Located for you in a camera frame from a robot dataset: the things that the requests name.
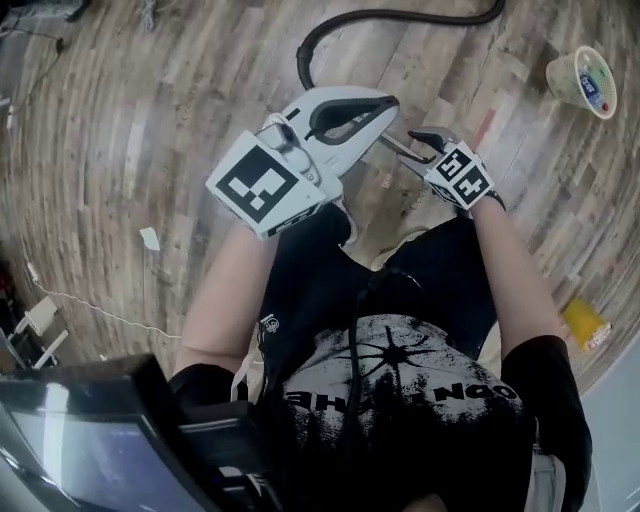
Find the yellow container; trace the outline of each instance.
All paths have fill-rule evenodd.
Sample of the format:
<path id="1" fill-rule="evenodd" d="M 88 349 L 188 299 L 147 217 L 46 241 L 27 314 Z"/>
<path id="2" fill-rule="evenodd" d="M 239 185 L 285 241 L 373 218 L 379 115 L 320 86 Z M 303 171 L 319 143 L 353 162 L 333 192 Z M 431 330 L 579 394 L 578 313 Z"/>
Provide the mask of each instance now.
<path id="1" fill-rule="evenodd" d="M 585 352 L 600 345 L 611 332 L 611 324 L 582 299 L 573 299 L 562 316 Z"/>

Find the metal tool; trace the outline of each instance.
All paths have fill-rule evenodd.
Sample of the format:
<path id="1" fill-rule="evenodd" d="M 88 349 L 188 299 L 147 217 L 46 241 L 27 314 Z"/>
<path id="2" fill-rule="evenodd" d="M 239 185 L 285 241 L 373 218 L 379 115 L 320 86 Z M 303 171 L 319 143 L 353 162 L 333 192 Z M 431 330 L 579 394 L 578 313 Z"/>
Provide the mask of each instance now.
<path id="1" fill-rule="evenodd" d="M 259 238 L 269 238 L 342 196 L 340 178 L 380 140 L 445 201 L 469 209 L 493 188 L 478 155 L 446 128 L 409 135 L 439 157 L 423 158 L 385 130 L 398 100 L 364 87 L 318 87 L 262 130 L 243 132 L 206 186 Z"/>
<path id="2" fill-rule="evenodd" d="M 340 178 L 397 115 L 398 100 L 375 89 L 312 89 L 258 133 L 243 132 L 206 186 L 269 238 L 339 199 Z"/>
<path id="3" fill-rule="evenodd" d="M 438 156 L 427 159 L 399 154 L 398 158 L 443 200 L 468 210 L 491 192 L 493 181 L 482 159 L 451 130 L 426 126 L 411 130 L 409 135 L 431 146 Z"/>

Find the black cable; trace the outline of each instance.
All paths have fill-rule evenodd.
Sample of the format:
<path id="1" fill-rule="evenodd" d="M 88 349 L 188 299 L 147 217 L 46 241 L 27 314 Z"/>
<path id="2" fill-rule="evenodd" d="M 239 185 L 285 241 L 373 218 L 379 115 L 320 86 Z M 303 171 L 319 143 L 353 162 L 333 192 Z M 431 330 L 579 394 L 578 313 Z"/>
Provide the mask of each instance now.
<path id="1" fill-rule="evenodd" d="M 369 19 L 413 21 L 417 23 L 433 23 L 436 25 L 472 26 L 482 25 L 497 18 L 504 10 L 506 0 L 496 0 L 491 9 L 476 16 L 441 16 L 411 11 L 397 11 L 394 9 L 363 9 L 340 14 L 328 19 L 314 28 L 302 42 L 296 53 L 298 61 L 298 76 L 305 89 L 315 87 L 311 78 L 311 61 L 318 43 L 326 35 L 345 25 Z"/>
<path id="2" fill-rule="evenodd" d="M 51 39 L 53 41 L 58 40 L 57 37 L 50 36 L 49 34 L 43 34 L 42 32 L 33 32 L 31 30 L 25 30 L 23 28 L 16 28 L 16 27 L 12 27 L 8 29 L 6 32 L 2 32 L 1 35 L 10 34 L 11 32 L 22 32 L 23 34 L 29 34 L 30 36 L 46 37 L 47 39 Z"/>
<path id="3" fill-rule="evenodd" d="M 49 75 L 49 73 L 51 73 L 51 70 L 54 68 L 54 66 L 58 63 L 58 61 L 60 60 L 60 55 L 62 55 L 62 52 L 64 51 L 64 40 L 62 38 L 57 38 L 57 37 L 53 37 L 53 36 L 49 36 L 46 34 L 40 34 L 37 32 L 29 32 L 26 30 L 22 30 L 22 29 L 13 29 L 14 31 L 17 30 L 18 32 L 25 32 L 26 34 L 30 34 L 30 35 L 36 35 L 36 36 L 42 36 L 42 37 L 47 37 L 49 39 L 52 39 L 53 41 L 56 42 L 56 58 L 53 60 L 53 62 L 49 65 L 49 67 L 47 69 L 45 69 L 38 78 L 36 78 L 36 81 L 33 83 L 33 86 L 31 87 L 31 90 L 29 91 L 29 93 L 25 96 L 25 98 L 22 100 L 22 102 L 20 102 L 18 104 L 18 106 L 13 109 L 13 113 L 12 115 L 17 116 L 18 113 L 20 113 L 20 111 L 27 105 L 27 103 L 29 102 L 29 100 L 31 99 L 31 97 L 33 96 L 33 93 L 36 91 L 36 89 L 38 88 L 38 86 L 40 85 L 40 83 Z"/>

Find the cable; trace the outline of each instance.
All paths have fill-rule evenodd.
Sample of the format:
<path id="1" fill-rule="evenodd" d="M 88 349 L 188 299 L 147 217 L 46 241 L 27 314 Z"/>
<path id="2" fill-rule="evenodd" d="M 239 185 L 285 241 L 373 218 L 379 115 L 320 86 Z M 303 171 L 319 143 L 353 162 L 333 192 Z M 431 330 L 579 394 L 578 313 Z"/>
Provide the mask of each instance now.
<path id="1" fill-rule="evenodd" d="M 56 45 L 55 45 L 56 57 L 55 57 L 55 59 L 53 59 L 53 62 L 49 65 L 49 67 L 43 73 L 41 73 L 40 76 L 36 79 L 36 81 L 33 83 L 33 86 L 31 87 L 31 90 L 27 93 L 25 98 L 18 104 L 17 107 L 15 107 L 12 110 L 11 114 L 15 117 L 27 105 L 27 103 L 29 102 L 29 100 L 33 96 L 33 93 L 40 86 L 40 83 L 42 83 L 42 81 L 49 75 L 49 73 L 51 73 L 51 70 L 54 68 L 54 66 L 60 60 L 60 55 L 62 55 L 62 52 L 64 51 L 64 40 L 61 37 L 54 37 L 54 36 L 51 36 L 49 34 L 43 34 L 42 32 L 34 32 L 32 30 L 25 30 L 25 29 L 22 29 L 22 28 L 17 28 L 15 25 L 12 28 L 10 28 L 7 32 L 4 32 L 4 33 L 0 34 L 0 37 L 4 37 L 6 35 L 9 35 L 12 32 L 21 32 L 21 33 L 28 34 L 28 35 L 31 35 L 31 36 L 44 37 L 46 39 L 51 39 L 52 41 L 56 42 Z"/>
<path id="2" fill-rule="evenodd" d="M 369 19 L 413 21 L 417 23 L 433 23 L 436 25 L 472 26 L 482 25 L 497 18 L 504 10 L 506 0 L 496 0 L 485 13 L 476 16 L 440 16 L 411 11 L 397 11 L 393 9 L 363 9 L 340 14 L 328 19 L 314 28 L 304 39 L 296 53 L 298 61 L 298 76 L 305 89 L 315 87 L 311 78 L 311 61 L 318 43 L 328 34 L 340 27 Z"/>
<path id="3" fill-rule="evenodd" d="M 30 36 L 46 37 L 47 39 L 51 39 L 53 41 L 58 40 L 57 37 L 50 36 L 49 34 L 43 34 L 42 32 L 33 32 L 31 30 L 25 30 L 23 28 L 16 28 L 16 27 L 12 27 L 8 29 L 6 32 L 0 32 L 0 37 L 8 36 L 12 32 L 22 32 L 23 34 L 29 34 Z"/>
<path id="4" fill-rule="evenodd" d="M 33 93 L 36 91 L 36 89 L 38 88 L 38 86 L 40 85 L 40 83 L 47 77 L 47 75 L 49 73 L 51 73 L 51 70 L 53 69 L 53 67 L 58 63 L 58 60 L 60 60 L 60 54 L 56 53 L 56 58 L 53 59 L 53 62 L 49 65 L 49 67 L 36 79 L 36 81 L 33 83 L 33 87 L 31 87 L 31 90 L 29 91 L 29 93 L 26 95 L 26 97 L 22 100 L 22 102 L 20 102 L 18 104 L 18 106 L 13 110 L 13 115 L 17 116 L 20 111 L 27 105 L 27 103 L 29 103 L 29 100 L 31 99 L 31 97 L 33 96 Z"/>
<path id="5" fill-rule="evenodd" d="M 37 281 L 33 280 L 33 284 L 35 284 L 38 288 L 40 288 L 44 293 L 46 293 L 47 295 L 54 295 L 56 297 L 67 297 L 68 299 L 73 299 L 77 302 L 79 302 L 80 304 L 84 304 L 85 306 L 90 307 L 91 309 L 95 309 L 96 311 L 100 311 L 100 313 L 108 316 L 109 318 L 113 318 L 115 320 L 119 320 L 120 322 L 124 322 L 127 325 L 130 325 L 132 327 L 142 327 L 143 329 L 146 329 L 147 331 L 155 331 L 158 332 L 160 334 L 162 334 L 163 336 L 166 336 L 167 338 L 171 338 L 171 339 L 181 339 L 182 336 L 176 336 L 174 334 L 167 334 L 166 332 L 164 332 L 162 329 L 159 329 L 158 327 L 150 327 L 148 325 L 144 325 L 141 324 L 139 322 L 130 322 L 129 320 L 119 317 L 117 315 L 112 315 L 111 313 L 107 313 L 104 309 L 99 308 L 98 306 L 94 306 L 93 304 L 89 304 L 87 301 L 79 299 L 78 297 L 74 296 L 74 295 L 69 295 L 68 293 L 63 293 L 63 292 L 52 292 L 50 290 L 47 290 L 46 288 L 44 288 L 40 283 L 38 283 Z"/>
<path id="6" fill-rule="evenodd" d="M 12 137 L 11 137 L 11 130 L 9 130 L 7 128 L 7 134 L 9 137 L 9 151 L 7 151 L 8 153 L 8 159 L 9 159 L 9 169 L 11 169 L 11 143 L 12 143 Z M 23 253 L 23 258 L 25 261 L 29 261 L 29 259 L 26 257 L 26 254 Z M 119 320 L 120 322 L 124 322 L 127 325 L 130 325 L 132 327 L 142 327 L 143 329 L 146 329 L 147 331 L 155 331 L 158 332 L 160 334 L 162 334 L 163 336 L 166 336 L 167 338 L 171 338 L 171 339 L 181 339 L 182 336 L 176 336 L 173 334 L 167 334 L 166 332 L 164 332 L 162 329 L 159 329 L 157 327 L 150 327 L 148 325 L 144 325 L 141 324 L 139 322 L 130 322 L 129 320 L 125 319 L 125 318 L 121 318 L 117 315 L 112 315 L 111 313 L 107 313 L 104 309 L 99 308 L 98 306 L 94 306 L 93 304 L 89 304 L 87 301 L 79 299 L 78 297 L 76 297 L 75 295 L 69 295 L 68 293 L 63 293 L 63 292 L 52 292 L 50 290 L 47 290 L 44 286 L 42 286 L 40 283 L 38 283 L 38 281 L 36 280 L 35 276 L 32 273 L 32 270 L 29 268 L 29 265 L 27 265 L 27 273 L 29 275 L 32 276 L 31 281 L 33 282 L 33 284 L 35 284 L 38 288 L 40 288 L 40 290 L 42 290 L 44 293 L 46 293 L 47 295 L 54 295 L 56 297 L 67 297 L 69 299 L 73 299 L 77 302 L 79 302 L 80 304 L 84 304 L 85 306 L 90 307 L 91 309 L 94 309 L 96 311 L 100 311 L 102 314 L 108 316 L 109 318 L 113 318 L 115 320 Z"/>

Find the white cable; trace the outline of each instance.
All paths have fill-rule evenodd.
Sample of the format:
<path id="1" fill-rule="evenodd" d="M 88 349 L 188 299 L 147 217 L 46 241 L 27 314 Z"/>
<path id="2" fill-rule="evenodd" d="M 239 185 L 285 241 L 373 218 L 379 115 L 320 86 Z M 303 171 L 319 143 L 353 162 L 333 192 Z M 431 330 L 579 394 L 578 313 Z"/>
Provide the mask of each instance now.
<path id="1" fill-rule="evenodd" d="M 7 135 L 9 136 L 9 151 L 7 151 L 8 153 L 8 160 L 9 160 L 9 169 L 11 169 L 11 130 L 7 127 Z M 28 258 L 26 258 L 26 254 L 24 255 L 24 260 L 28 263 L 29 260 Z M 38 283 L 38 281 L 36 280 L 36 278 L 34 277 L 34 272 L 35 269 L 33 268 L 33 266 L 27 264 L 27 272 L 29 273 L 29 275 L 32 276 L 31 281 L 33 282 L 33 284 L 35 284 L 38 288 L 40 288 L 44 293 L 46 293 L 47 295 L 54 295 L 56 297 L 67 297 L 69 299 L 73 299 L 77 302 L 79 302 L 80 304 L 84 304 L 85 306 L 90 307 L 93 310 L 96 311 L 100 311 L 100 313 L 102 313 L 105 316 L 108 316 L 109 318 L 113 318 L 115 320 L 119 320 L 120 322 L 124 322 L 127 325 L 130 325 L 132 327 L 142 327 L 143 329 L 146 329 L 147 331 L 155 331 L 157 333 L 162 334 L 163 336 L 166 336 L 167 338 L 171 338 L 171 339 L 176 339 L 179 340 L 182 338 L 182 336 L 176 336 L 174 334 L 167 334 L 166 332 L 164 332 L 162 329 L 159 329 L 158 327 L 150 327 L 148 325 L 144 325 L 141 324 L 139 322 L 130 322 L 129 320 L 125 319 L 125 318 L 121 318 L 117 315 L 112 315 L 111 313 L 107 313 L 104 309 L 99 308 L 98 306 L 94 306 L 93 304 L 89 304 L 87 301 L 79 299 L 78 297 L 76 297 L 75 295 L 69 295 L 68 293 L 63 293 L 63 292 L 52 292 L 50 290 L 47 290 L 44 286 L 42 286 L 40 283 Z"/>
<path id="2" fill-rule="evenodd" d="M 100 313 L 102 313 L 103 315 L 108 316 L 109 318 L 113 318 L 115 320 L 120 320 L 121 322 L 124 322 L 125 324 L 130 325 L 132 327 L 142 327 L 143 329 L 146 329 L 147 331 L 156 331 L 156 332 L 162 334 L 163 336 L 166 336 L 167 338 L 172 338 L 172 339 L 181 339 L 182 338 L 182 336 L 176 336 L 174 334 L 167 334 L 162 329 L 159 329 L 157 327 L 150 327 L 148 325 L 144 325 L 144 324 L 141 324 L 139 322 L 130 322 L 129 320 L 121 318 L 121 317 L 119 317 L 117 315 L 112 315 L 111 313 L 107 313 L 104 309 L 99 308 L 98 306 L 94 306 L 93 304 L 89 304 L 87 301 L 79 299 L 78 297 L 76 297 L 74 295 L 69 295 L 68 293 L 64 293 L 64 292 L 52 292 L 52 291 L 47 290 L 46 288 L 44 288 L 40 283 L 38 283 L 35 280 L 33 280 L 33 284 L 35 284 L 38 288 L 40 288 L 44 293 L 46 293 L 48 295 L 55 295 L 56 297 L 67 297 L 69 299 L 73 299 L 75 301 L 78 301 L 80 304 L 84 304 L 85 306 L 89 306 L 91 309 L 95 309 L 96 311 L 100 311 Z"/>

